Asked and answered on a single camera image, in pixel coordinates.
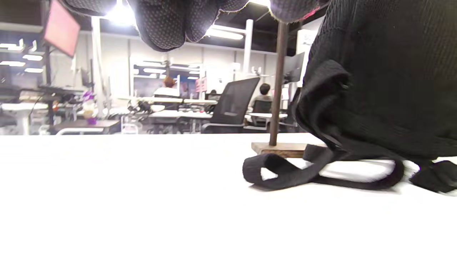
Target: brown hair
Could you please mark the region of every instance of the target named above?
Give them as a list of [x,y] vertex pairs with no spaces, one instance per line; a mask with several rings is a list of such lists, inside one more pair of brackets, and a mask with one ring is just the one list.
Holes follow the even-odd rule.
[[165,85],[165,87],[170,87],[171,88],[171,87],[173,87],[175,85],[175,81],[171,77],[167,76],[164,79],[164,85]]

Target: black fabric bag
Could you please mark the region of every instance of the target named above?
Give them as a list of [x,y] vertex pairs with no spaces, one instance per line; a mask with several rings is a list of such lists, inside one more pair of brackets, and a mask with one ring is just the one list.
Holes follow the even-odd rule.
[[[457,1],[333,0],[309,55],[295,119],[327,144],[309,145],[300,169],[277,155],[245,160],[248,182],[270,190],[309,182],[386,189],[410,181],[434,192],[457,189]],[[389,159],[371,182],[323,177],[333,161]],[[277,178],[263,180],[266,167]]]

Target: ceiling light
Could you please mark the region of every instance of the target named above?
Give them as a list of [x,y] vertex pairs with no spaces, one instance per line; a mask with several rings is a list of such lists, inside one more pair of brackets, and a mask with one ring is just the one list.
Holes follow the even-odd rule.
[[188,66],[189,66],[189,68],[198,68],[198,67],[203,66],[203,64],[189,64]]
[[206,31],[206,36],[223,37],[223,38],[228,38],[228,39],[233,39],[233,40],[243,39],[243,35],[241,35],[241,34],[236,34],[236,33],[232,33],[232,32],[212,29],[212,28],[210,28]]
[[8,47],[8,50],[10,50],[10,51],[22,51],[22,50],[24,50],[24,47],[22,47],[22,46],[11,46],[11,47]]
[[24,70],[25,72],[30,72],[30,73],[42,73],[43,69],[37,69],[37,68],[27,68]]
[[29,61],[41,61],[43,59],[43,56],[26,54],[22,58],[27,59]]
[[9,65],[11,67],[23,67],[26,63],[16,61],[2,61],[0,65]]
[[10,48],[10,47],[15,47],[17,46],[16,44],[0,44],[0,48]]
[[193,69],[189,67],[182,67],[182,66],[170,66],[171,69],[179,69],[179,70],[193,70],[193,71],[199,71],[200,69]]
[[34,40],[34,41],[32,42],[32,45],[33,45],[33,46],[32,46],[32,48],[30,48],[30,52],[35,52],[35,51],[38,49],[37,41]]
[[250,3],[270,7],[270,0],[249,0]]
[[221,25],[211,25],[211,28],[218,29],[218,30],[231,31],[231,32],[236,32],[236,33],[243,33],[243,34],[246,33],[245,29],[226,27],[226,26],[221,26]]
[[138,63],[135,63],[137,66],[141,66],[141,67],[144,67],[144,66],[149,66],[149,67],[165,67],[165,65],[162,65],[161,63],[155,63],[155,62],[148,62],[148,61],[142,61],[142,62],[138,62]]
[[122,4],[122,0],[118,0],[114,8],[104,17],[113,23],[120,26],[135,26],[135,14],[130,6]]
[[151,69],[151,68],[144,68],[143,71],[147,72],[147,73],[164,73],[164,72],[166,72],[166,70]]

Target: man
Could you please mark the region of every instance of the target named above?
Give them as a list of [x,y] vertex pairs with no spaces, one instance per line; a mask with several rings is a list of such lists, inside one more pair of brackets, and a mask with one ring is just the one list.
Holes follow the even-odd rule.
[[158,88],[154,92],[154,95],[179,97],[180,92],[179,92],[179,90],[177,88],[174,88],[175,81],[171,77],[167,76],[164,79],[164,86],[165,87]]
[[270,91],[270,85],[267,83],[263,83],[260,86],[260,95],[254,97],[254,99],[251,101],[250,107],[254,107],[255,101],[266,101],[266,102],[272,102],[273,99],[271,96],[268,96],[268,92]]

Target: black knit fabric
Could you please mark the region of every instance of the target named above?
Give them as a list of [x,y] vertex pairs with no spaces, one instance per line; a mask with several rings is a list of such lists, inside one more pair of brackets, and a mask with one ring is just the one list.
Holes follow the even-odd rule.
[[[72,11],[104,16],[116,0],[62,0]],[[328,0],[272,0],[272,15],[285,22],[303,19]],[[239,11],[248,0],[128,0],[145,43],[156,51],[170,51],[186,39],[197,42],[221,11]]]

